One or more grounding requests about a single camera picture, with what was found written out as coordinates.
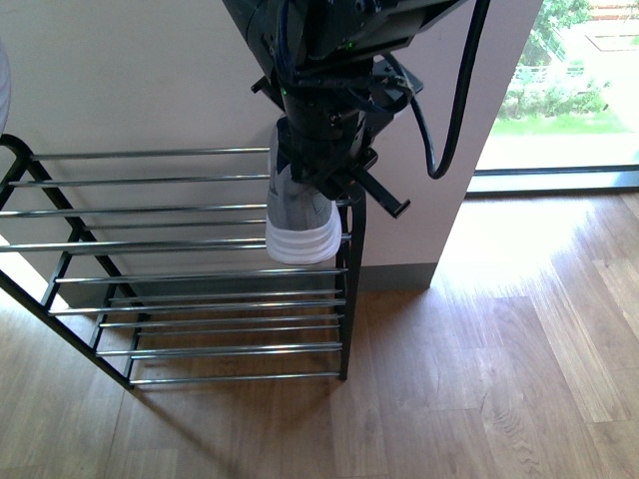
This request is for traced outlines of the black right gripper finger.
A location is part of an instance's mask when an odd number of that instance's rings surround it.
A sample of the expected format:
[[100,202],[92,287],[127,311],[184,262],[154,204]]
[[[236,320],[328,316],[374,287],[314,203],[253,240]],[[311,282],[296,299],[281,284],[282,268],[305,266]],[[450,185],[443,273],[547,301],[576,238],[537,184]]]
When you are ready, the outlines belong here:
[[400,202],[366,169],[354,169],[353,178],[392,218],[399,218],[409,208],[410,200]]

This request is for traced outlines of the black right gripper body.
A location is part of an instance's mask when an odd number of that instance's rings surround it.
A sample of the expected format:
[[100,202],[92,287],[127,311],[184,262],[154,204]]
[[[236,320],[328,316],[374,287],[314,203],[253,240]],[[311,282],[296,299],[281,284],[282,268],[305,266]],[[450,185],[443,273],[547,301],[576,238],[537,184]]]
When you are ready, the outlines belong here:
[[263,77],[252,91],[264,93],[288,120],[285,143],[291,155],[293,179],[312,185],[327,198],[362,197],[353,170],[368,169],[378,159],[372,142],[394,116],[406,108],[423,84],[391,55],[369,60],[351,70],[363,73],[319,89],[286,87]]

